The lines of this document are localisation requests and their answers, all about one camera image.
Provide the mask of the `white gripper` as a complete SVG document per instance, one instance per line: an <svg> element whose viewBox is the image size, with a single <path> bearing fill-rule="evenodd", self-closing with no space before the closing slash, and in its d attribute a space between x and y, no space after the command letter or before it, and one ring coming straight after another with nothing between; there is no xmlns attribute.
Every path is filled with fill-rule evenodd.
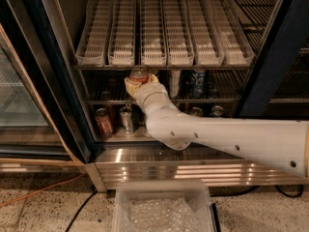
<svg viewBox="0 0 309 232"><path fill-rule="evenodd" d="M166 88L158 83L158 78L154 74L150 74L149 81L151 83L143 84L134 81L130 77L125 78L126 91L132 98L136 98L136 103L142 109L147 107L147 102L165 102L169 100Z"/></svg>

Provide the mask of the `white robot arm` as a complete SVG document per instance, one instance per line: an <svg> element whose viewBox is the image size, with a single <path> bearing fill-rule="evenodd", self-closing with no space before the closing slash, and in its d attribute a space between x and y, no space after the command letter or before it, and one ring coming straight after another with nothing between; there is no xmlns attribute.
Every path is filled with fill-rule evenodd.
<svg viewBox="0 0 309 232"><path fill-rule="evenodd" d="M196 117L179 111L153 74L145 82L127 77L125 86L146 115L149 135L173 150L197 143L296 176L309 174L308 121Z"/></svg>

